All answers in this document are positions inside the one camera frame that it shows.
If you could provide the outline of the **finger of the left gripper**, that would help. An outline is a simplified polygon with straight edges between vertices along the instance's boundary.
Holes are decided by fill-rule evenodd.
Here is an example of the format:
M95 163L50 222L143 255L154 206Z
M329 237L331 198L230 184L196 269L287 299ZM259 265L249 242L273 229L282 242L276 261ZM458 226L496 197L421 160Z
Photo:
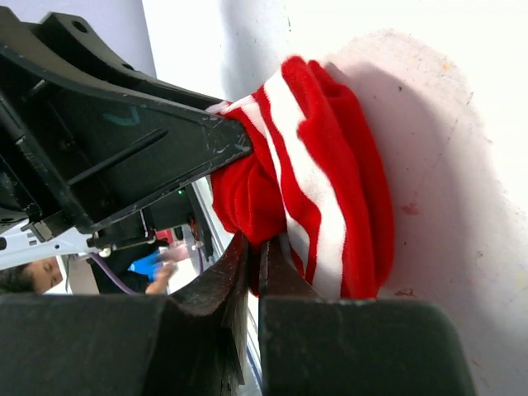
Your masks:
M40 22L30 22L28 27L59 57L95 78L203 111L221 102L133 68L80 16L50 12Z

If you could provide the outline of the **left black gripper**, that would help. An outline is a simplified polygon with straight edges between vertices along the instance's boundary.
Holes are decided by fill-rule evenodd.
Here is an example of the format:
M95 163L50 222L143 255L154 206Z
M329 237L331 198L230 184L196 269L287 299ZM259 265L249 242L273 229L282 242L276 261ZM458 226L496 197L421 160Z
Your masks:
M1 217L94 233L245 157L236 120L116 86L48 47L1 46Z

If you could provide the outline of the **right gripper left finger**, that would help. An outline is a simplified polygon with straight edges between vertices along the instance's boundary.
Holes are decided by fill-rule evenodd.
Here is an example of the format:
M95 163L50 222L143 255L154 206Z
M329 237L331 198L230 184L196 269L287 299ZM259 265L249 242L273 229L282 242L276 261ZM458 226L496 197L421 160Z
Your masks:
M4 395L235 395L248 241L171 295L4 295Z

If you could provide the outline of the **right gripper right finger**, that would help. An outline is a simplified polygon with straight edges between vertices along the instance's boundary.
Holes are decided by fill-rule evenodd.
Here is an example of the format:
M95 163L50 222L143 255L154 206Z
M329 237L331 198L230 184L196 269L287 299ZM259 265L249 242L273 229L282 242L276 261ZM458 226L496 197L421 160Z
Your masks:
M328 300L262 249L259 346L266 395L473 395L458 334L420 301Z

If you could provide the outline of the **red white striped sock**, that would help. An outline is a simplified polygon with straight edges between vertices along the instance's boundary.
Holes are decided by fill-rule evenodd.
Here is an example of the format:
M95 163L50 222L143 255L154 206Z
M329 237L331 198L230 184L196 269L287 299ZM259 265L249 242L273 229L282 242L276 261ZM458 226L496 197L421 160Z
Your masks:
M353 91L292 56L256 92L211 111L240 121L253 146L210 174L224 229L254 247L282 237L289 264L324 298L376 297L394 263L394 216Z

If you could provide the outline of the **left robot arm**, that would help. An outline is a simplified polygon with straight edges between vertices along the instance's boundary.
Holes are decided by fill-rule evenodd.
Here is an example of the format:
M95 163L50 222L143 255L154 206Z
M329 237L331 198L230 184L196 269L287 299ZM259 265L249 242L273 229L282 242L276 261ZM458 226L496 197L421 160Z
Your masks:
M153 243L252 152L216 99L132 68L80 16L1 9L1 264Z

